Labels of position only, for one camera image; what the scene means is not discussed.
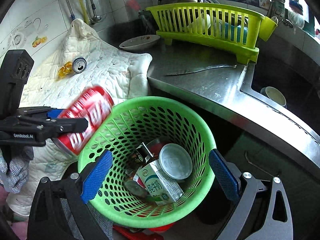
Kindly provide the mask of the gloved left hand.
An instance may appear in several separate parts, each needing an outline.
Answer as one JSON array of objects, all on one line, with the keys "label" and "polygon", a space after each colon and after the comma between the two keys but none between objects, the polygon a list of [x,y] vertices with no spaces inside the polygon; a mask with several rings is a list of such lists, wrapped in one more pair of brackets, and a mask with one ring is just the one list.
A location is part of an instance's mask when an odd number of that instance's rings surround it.
[{"label": "gloved left hand", "polygon": [[9,193],[19,193],[28,180],[31,146],[1,146],[1,184]]}]

